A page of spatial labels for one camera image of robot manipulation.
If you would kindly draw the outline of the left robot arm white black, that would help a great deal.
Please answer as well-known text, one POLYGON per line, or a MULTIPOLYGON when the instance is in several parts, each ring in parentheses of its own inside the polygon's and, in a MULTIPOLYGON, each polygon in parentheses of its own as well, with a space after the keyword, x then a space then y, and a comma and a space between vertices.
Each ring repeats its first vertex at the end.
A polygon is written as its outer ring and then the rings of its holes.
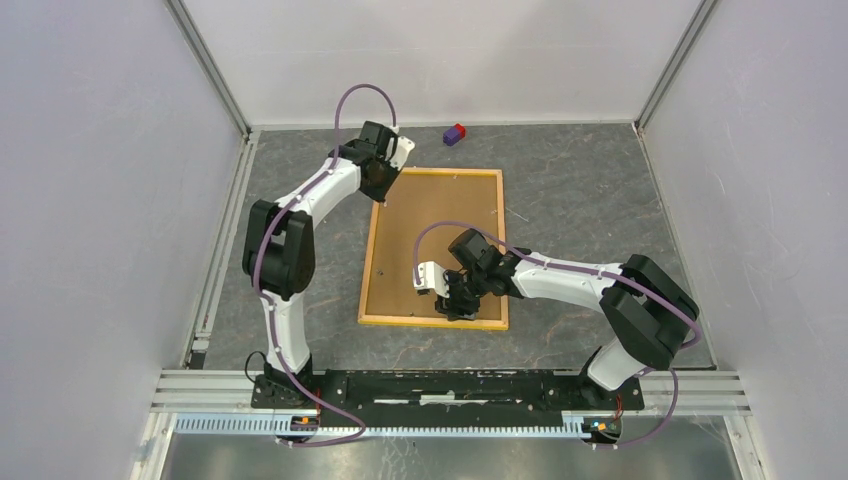
POLYGON ((260 298, 266 321, 268 351, 255 381, 261 393, 278 395, 295 408, 312 399, 304 293, 316 270, 315 228, 355 193, 385 201, 414 147, 398 128, 367 121, 358 137, 336 146, 294 191, 252 205, 242 269, 260 298))

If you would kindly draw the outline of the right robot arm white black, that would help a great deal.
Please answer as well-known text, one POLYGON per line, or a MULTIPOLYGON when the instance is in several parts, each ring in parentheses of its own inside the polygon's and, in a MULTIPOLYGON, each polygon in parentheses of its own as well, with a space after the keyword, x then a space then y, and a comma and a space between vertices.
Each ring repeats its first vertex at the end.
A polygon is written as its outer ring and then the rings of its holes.
POLYGON ((577 382, 591 408, 612 401, 626 381, 670 368, 703 331, 694 299, 651 258, 580 263, 552 258, 467 226, 448 250, 459 267, 417 261, 413 285, 435 293, 436 311, 450 321, 473 320, 486 296, 556 300, 601 313, 614 333, 594 353, 577 382))

